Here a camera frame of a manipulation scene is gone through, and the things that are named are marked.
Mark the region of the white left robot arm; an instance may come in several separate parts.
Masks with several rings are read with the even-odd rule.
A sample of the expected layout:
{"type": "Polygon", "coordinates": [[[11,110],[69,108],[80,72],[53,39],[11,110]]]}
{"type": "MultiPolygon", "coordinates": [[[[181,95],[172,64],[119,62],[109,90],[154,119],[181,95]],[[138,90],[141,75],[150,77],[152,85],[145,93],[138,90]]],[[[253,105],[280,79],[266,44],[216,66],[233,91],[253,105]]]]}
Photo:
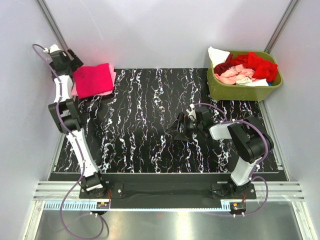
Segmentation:
{"type": "Polygon", "coordinates": [[[58,130],[65,134],[73,147],[80,165],[81,189],[88,195],[103,198],[108,193],[108,186],[90,153],[84,125],[72,96],[73,73],[83,63],[71,49],[64,51],[56,44],[52,45],[47,53],[51,58],[49,66],[56,89],[54,103],[48,106],[49,112],[58,130]]]}

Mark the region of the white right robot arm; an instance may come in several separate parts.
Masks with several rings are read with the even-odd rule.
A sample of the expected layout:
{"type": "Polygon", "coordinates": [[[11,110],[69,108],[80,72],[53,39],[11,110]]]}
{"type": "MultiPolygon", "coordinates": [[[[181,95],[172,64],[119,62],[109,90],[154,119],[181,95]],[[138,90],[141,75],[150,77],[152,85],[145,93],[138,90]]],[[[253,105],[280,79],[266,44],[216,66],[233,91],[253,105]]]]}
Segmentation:
{"type": "Polygon", "coordinates": [[[181,112],[166,131],[173,133],[176,141],[188,142],[192,134],[202,134],[211,140],[232,140],[239,158],[231,173],[227,192],[235,199],[244,194],[253,172],[274,147],[273,140],[255,116],[214,123],[207,111],[181,112]]]}

